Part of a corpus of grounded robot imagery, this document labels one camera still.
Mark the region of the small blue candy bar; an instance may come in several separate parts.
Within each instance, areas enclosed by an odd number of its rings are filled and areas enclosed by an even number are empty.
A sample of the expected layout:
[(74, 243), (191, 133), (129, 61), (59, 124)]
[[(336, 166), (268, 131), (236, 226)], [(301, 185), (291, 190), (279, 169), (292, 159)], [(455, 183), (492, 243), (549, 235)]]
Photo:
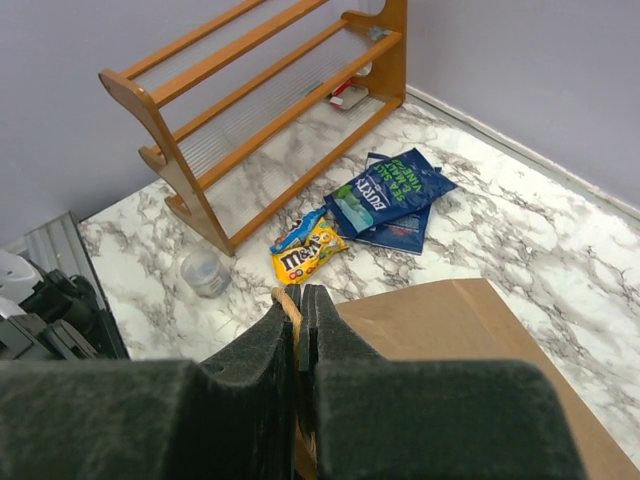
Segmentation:
[(285, 250), (303, 245), (319, 219), (323, 217), (325, 213), (326, 208), (320, 207), (300, 217), (293, 223), (293, 226), (290, 227), (286, 233), (274, 240), (273, 244), (269, 248), (270, 253), (278, 254)]

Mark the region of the yellow M&M's packet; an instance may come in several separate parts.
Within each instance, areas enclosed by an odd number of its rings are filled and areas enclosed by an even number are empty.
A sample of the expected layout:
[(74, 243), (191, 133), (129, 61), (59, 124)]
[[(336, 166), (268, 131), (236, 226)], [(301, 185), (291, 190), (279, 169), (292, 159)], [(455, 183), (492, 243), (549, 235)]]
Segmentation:
[(301, 246), (272, 255), (276, 278), (284, 285), (302, 284), (335, 254), (348, 248), (329, 222), (320, 217)]

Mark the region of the dark blue snack packet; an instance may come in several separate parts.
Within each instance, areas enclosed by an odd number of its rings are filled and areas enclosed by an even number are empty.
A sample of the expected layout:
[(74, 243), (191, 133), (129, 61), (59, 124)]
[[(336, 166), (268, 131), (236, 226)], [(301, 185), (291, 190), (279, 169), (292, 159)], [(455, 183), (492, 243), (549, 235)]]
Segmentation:
[[(376, 153), (369, 153), (367, 157), (367, 167), (372, 163), (385, 158), (390, 157)], [(416, 213), (408, 214), (397, 220), (389, 221), (371, 228), (352, 239), (374, 246), (380, 246), (411, 254), (420, 254), (423, 251), (423, 244), (425, 241), (428, 218), (432, 204)]]

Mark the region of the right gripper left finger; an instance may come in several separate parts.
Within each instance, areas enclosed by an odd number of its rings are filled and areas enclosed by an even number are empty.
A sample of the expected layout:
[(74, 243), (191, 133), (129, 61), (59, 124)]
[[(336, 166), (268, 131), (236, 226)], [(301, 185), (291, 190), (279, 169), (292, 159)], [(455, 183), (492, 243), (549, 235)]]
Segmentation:
[(298, 479), (297, 326), (275, 300), (203, 362), (58, 359), (1, 324), (5, 479)]

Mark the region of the blue Burts crisps packet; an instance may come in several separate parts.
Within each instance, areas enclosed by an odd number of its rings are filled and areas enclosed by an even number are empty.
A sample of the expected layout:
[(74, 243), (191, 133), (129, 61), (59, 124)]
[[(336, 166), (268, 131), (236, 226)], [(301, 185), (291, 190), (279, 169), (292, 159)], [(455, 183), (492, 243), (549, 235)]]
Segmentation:
[(372, 163), (324, 197), (325, 205), (349, 238), (416, 213), (457, 185), (416, 149)]

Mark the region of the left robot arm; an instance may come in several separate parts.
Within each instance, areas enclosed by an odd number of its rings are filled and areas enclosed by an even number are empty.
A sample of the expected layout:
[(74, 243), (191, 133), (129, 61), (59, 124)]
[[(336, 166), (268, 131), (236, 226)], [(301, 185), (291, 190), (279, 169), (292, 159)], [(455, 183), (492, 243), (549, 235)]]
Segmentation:
[(83, 276), (1, 252), (1, 359), (127, 359), (115, 320)]

